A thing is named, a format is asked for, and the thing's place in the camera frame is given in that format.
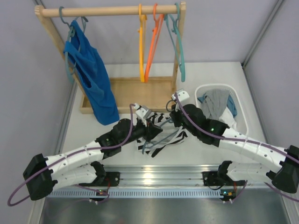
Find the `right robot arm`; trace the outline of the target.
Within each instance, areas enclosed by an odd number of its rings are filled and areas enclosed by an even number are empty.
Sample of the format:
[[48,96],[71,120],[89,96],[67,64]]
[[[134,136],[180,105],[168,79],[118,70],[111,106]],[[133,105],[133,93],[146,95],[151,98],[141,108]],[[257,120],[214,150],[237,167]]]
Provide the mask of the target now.
[[299,149],[275,147],[249,138],[214,119],[207,119],[195,105],[172,105],[170,117],[176,127],[183,127],[199,141],[246,156],[254,163],[224,161],[218,168],[220,183],[257,181],[271,183],[277,189],[294,194],[299,186]]

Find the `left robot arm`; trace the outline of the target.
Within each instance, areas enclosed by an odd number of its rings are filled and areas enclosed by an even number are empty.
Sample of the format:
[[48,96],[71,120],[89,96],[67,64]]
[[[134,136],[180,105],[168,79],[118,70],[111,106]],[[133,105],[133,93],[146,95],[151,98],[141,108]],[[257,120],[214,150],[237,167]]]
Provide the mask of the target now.
[[121,147],[137,139],[154,139],[162,128],[152,122],[121,119],[110,132],[65,154],[35,155],[23,172],[31,200],[48,196],[52,191],[76,184],[101,185],[106,173],[100,161],[121,152]]

